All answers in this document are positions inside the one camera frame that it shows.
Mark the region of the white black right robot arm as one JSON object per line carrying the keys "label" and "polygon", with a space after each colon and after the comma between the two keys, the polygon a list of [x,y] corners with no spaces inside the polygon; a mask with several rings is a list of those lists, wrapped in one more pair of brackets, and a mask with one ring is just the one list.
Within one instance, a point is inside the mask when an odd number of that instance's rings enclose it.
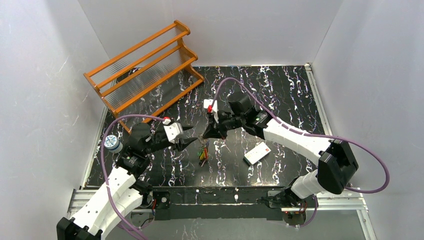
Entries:
{"label": "white black right robot arm", "polygon": [[317,169],[296,177],[276,196],[276,201],[294,204],[320,192],[341,194],[358,162],[348,142],[327,137],[310,136],[307,131],[286,124],[266,110],[254,107],[249,97],[236,92],[228,98],[230,111],[218,109],[213,99],[205,99],[208,125],[205,139],[226,139],[228,131],[243,128],[248,134],[280,144],[306,157]]}

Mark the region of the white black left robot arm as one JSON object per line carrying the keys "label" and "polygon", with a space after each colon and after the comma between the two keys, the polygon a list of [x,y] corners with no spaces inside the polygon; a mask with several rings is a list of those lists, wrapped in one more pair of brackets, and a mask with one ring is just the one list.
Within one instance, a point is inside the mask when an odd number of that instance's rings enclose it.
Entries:
{"label": "white black left robot arm", "polygon": [[171,147],[183,151],[197,137],[184,137],[191,125],[161,124],[154,132],[147,123],[138,123],[119,153],[115,167],[84,206],[56,225],[59,240],[103,240],[132,210],[140,207],[152,186],[140,180],[151,163],[150,155]]}

